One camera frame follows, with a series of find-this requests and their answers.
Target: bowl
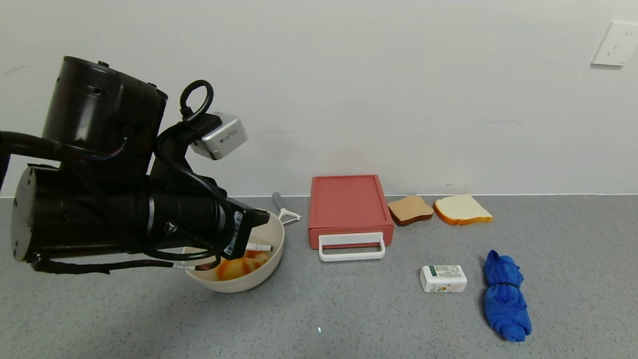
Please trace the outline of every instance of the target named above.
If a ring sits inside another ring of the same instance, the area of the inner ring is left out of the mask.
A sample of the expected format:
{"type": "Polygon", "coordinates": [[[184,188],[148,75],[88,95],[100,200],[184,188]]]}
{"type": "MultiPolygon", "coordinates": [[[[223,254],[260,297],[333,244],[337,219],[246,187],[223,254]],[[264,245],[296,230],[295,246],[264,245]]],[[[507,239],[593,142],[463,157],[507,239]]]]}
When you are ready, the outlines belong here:
{"type": "MultiPolygon", "coordinates": [[[[253,228],[248,240],[249,243],[272,245],[272,252],[270,252],[271,257],[266,263],[264,263],[264,265],[247,275],[231,280],[219,280],[215,269],[207,271],[187,270],[186,273],[191,278],[201,283],[201,285],[222,293],[247,291],[248,289],[261,284],[270,277],[275,268],[277,268],[277,265],[281,260],[284,244],[284,230],[281,221],[272,212],[268,213],[270,213],[271,219],[268,223],[253,228]]],[[[199,248],[185,247],[183,253],[195,253],[201,251],[202,250],[199,248]]],[[[209,262],[211,262],[211,258],[190,261],[188,264],[198,265],[209,262]]]]}

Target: blue rag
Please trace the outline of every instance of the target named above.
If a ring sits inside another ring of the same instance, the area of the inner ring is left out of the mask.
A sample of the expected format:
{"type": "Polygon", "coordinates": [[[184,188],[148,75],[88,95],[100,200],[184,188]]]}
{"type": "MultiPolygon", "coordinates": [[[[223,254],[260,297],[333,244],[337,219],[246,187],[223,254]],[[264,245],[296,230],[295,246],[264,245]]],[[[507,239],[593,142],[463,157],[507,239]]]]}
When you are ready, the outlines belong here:
{"type": "Polygon", "coordinates": [[[489,251],[485,260],[485,317],[489,325],[511,342],[524,342],[531,334],[527,303],[521,293],[523,275],[510,256],[489,251]]]}

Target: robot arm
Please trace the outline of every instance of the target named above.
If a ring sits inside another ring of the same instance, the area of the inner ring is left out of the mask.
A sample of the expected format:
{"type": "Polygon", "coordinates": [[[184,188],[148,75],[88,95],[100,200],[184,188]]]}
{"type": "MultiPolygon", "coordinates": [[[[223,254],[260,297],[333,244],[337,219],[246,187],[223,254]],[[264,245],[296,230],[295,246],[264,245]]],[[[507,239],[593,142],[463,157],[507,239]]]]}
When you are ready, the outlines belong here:
{"type": "Polygon", "coordinates": [[[182,94],[182,119],[157,137],[168,96],[155,85],[107,64],[65,57],[42,138],[0,132],[1,179],[11,154],[60,161],[23,173],[11,216],[11,246],[18,261],[50,273],[108,273],[170,261],[242,257],[251,229],[269,214],[226,197],[212,178],[199,176],[184,158],[188,146],[213,160],[245,142],[238,118],[208,114],[212,87],[203,80],[182,94]],[[193,112],[188,95],[206,87],[193,112]],[[156,155],[150,176],[146,175],[156,155]],[[194,254],[167,248],[196,247],[194,254]],[[144,253],[157,260],[68,264],[52,259],[144,253]]]}

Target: gray countertop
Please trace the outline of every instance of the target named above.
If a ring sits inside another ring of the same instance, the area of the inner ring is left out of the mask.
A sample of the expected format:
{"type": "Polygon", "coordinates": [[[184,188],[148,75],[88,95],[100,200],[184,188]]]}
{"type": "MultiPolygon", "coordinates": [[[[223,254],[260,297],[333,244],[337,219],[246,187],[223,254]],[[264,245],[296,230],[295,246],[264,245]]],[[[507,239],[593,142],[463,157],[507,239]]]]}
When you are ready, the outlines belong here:
{"type": "MultiPolygon", "coordinates": [[[[491,224],[434,217],[397,227],[377,261],[323,263],[308,198],[284,198],[279,268],[260,286],[215,293],[170,269],[35,273],[9,251],[0,201],[0,358],[635,358],[638,197],[478,197],[491,224]],[[482,263],[514,257],[533,333],[506,342],[482,313],[482,263]],[[463,293],[424,293],[425,264],[460,264],[463,293]]],[[[271,199],[242,199],[275,210],[271,199]]],[[[427,198],[431,204],[433,198],[427,198]]]]}

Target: red drawer box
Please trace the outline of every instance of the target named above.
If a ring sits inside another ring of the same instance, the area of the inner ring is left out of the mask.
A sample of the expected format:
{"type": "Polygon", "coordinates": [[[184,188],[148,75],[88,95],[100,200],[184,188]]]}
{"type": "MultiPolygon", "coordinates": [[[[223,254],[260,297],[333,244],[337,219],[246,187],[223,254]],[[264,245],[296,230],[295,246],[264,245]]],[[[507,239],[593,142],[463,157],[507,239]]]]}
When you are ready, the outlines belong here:
{"type": "MultiPolygon", "coordinates": [[[[308,234],[310,247],[319,249],[319,236],[324,234],[383,233],[384,244],[390,245],[394,223],[379,176],[314,177],[310,194],[308,234]]],[[[374,243],[333,245],[326,248],[378,246],[374,243]]]]}

